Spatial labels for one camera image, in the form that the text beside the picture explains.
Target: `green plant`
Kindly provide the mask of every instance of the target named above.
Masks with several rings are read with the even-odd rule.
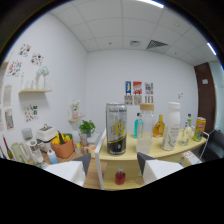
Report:
[[[94,133],[96,127],[95,127],[94,123],[91,120],[89,122],[85,121],[85,120],[82,120],[82,123],[83,124],[80,124],[80,126],[79,126],[79,130],[81,131],[81,133],[86,133],[89,130],[90,131],[92,130],[91,134]]]

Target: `potted plant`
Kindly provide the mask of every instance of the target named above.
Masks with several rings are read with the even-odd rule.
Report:
[[[73,118],[78,118],[78,109],[79,109],[80,100],[73,101],[72,108],[73,108]]]
[[[91,137],[91,134],[94,133],[95,131],[95,125],[94,123],[90,120],[90,121],[85,121],[85,120],[82,120],[82,123],[80,126],[79,126],[79,130],[81,133],[86,133],[87,134],[87,138]]]

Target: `ceiling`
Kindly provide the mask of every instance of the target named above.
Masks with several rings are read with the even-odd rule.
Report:
[[[167,44],[148,51],[190,65],[217,61],[206,39],[176,12],[137,0],[75,0],[50,11],[67,26],[87,52],[146,51],[151,40]],[[138,46],[131,46],[138,41]]]

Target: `ceiling light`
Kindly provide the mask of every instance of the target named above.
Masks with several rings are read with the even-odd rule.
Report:
[[[211,51],[213,52],[214,55],[216,55],[216,52],[214,51],[214,49],[212,48],[210,43],[207,43],[207,45],[210,47]]]
[[[160,7],[160,8],[164,7],[164,5],[162,5],[162,4],[158,3],[158,2],[155,2],[155,1],[151,1],[151,0],[137,0],[137,1],[149,3],[149,4],[155,5],[155,6]]]

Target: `wall shelf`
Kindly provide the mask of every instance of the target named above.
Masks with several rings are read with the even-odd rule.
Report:
[[[19,91],[20,93],[46,93],[46,92],[52,92],[52,90],[49,89],[23,89]]]
[[[75,121],[78,121],[78,120],[82,119],[83,117],[85,117],[85,116],[83,115],[83,116],[80,116],[80,117],[78,117],[78,118],[76,118],[76,119],[71,118],[71,119],[69,119],[68,121],[75,122]]]
[[[4,61],[4,62],[2,63],[1,69],[6,69],[7,66],[8,66],[8,63],[9,63],[9,61]]]

